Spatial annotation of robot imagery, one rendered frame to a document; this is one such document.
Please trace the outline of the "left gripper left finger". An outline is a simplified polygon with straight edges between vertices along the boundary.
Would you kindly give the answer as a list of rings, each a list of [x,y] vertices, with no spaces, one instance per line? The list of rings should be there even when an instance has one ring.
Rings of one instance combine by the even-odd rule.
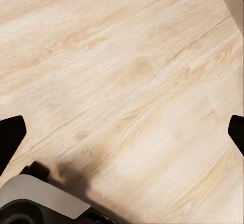
[[[0,121],[0,176],[26,135],[22,115]]]

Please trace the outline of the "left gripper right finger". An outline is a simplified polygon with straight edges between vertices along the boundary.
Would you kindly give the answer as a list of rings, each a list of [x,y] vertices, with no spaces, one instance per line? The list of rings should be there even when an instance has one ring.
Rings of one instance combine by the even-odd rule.
[[[244,117],[232,115],[228,134],[244,156]]]

